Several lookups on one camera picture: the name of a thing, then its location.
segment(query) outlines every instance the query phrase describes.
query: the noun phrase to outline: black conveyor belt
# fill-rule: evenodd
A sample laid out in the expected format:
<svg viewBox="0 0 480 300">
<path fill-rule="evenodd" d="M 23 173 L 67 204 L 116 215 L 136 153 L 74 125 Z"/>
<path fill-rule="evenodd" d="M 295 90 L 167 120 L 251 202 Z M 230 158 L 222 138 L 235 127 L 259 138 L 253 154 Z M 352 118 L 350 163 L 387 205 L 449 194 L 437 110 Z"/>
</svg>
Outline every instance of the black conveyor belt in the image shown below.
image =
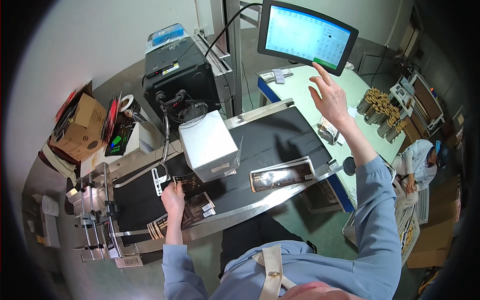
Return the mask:
<svg viewBox="0 0 480 300">
<path fill-rule="evenodd" d="M 215 203 L 217 214 L 253 204 L 274 191 L 253 193 L 249 181 L 252 170 L 303 156 L 309 156 L 313 167 L 318 168 L 332 159 L 296 107 L 232 128 L 230 134 L 237 145 L 243 136 L 237 174 L 203 186 Z M 157 167 L 157 170 L 159 176 L 165 174 L 162 166 Z M 171 176 L 185 175 L 192 171 L 187 166 L 183 153 L 168 161 L 168 170 Z M 192 196 L 195 195 L 186 195 L 186 199 Z M 147 223 L 166 213 L 160 197 L 156 195 L 151 172 L 114 189 L 114 199 L 120 209 L 117 218 L 120 231 L 147 229 Z M 122 237 L 125 245 L 149 239 L 149 234 Z"/>
</svg>

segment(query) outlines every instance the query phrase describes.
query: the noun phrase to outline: warning sticker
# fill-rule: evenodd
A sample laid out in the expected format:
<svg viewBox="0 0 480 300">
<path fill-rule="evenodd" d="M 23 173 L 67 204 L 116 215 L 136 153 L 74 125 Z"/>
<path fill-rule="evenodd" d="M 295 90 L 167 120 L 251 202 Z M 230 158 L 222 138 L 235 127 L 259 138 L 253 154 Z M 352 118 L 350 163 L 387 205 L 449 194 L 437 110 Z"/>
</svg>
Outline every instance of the warning sticker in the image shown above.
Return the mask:
<svg viewBox="0 0 480 300">
<path fill-rule="evenodd" d="M 176 62 L 176 63 L 173 65 L 173 67 L 170 67 L 169 69 L 166 69 L 165 71 L 163 71 L 163 72 L 162 72 L 162 75 L 165 75 L 165 74 L 167 74 L 168 72 L 171 72 L 171 71 L 173 71 L 173 70 L 176 70 L 176 69 L 178 69 L 179 67 L 180 67 L 179 64 Z"/>
</svg>

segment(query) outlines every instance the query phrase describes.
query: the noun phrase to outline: monitor screen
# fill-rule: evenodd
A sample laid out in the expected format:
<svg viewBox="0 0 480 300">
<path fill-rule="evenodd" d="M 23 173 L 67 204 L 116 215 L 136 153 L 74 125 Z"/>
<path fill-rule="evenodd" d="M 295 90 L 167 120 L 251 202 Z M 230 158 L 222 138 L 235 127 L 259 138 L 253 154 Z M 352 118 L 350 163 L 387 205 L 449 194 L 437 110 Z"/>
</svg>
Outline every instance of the monitor screen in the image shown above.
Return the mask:
<svg viewBox="0 0 480 300">
<path fill-rule="evenodd" d="M 322 18 L 272 5 L 265 49 L 336 70 L 351 32 Z"/>
</svg>

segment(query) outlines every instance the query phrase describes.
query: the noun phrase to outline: black pants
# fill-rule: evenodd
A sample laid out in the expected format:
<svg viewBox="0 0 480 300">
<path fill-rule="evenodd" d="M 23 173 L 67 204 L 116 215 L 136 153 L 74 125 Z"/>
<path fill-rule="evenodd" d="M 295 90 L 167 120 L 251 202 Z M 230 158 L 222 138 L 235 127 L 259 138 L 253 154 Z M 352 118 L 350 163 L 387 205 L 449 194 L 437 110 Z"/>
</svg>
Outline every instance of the black pants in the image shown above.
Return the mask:
<svg viewBox="0 0 480 300">
<path fill-rule="evenodd" d="M 303 241 L 301 237 L 286 230 L 267 213 L 261 213 L 225 229 L 223 231 L 222 253 L 220 254 L 221 273 L 218 278 L 222 278 L 225 266 L 231 260 L 239 258 L 252 248 L 277 240 Z"/>
</svg>

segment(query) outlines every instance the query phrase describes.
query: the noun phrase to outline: tape roll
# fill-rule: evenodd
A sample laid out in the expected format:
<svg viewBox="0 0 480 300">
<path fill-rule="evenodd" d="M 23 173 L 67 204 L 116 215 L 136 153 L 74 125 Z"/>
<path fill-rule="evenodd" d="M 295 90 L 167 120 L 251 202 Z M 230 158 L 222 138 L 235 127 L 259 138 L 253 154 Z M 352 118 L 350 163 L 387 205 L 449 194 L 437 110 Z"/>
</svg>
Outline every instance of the tape roll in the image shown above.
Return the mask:
<svg viewBox="0 0 480 300">
<path fill-rule="evenodd" d="M 124 112 L 127 109 L 131 109 L 136 113 L 140 112 L 140 104 L 138 104 L 137 100 L 133 98 L 133 95 L 127 95 L 120 100 L 119 112 Z"/>
</svg>

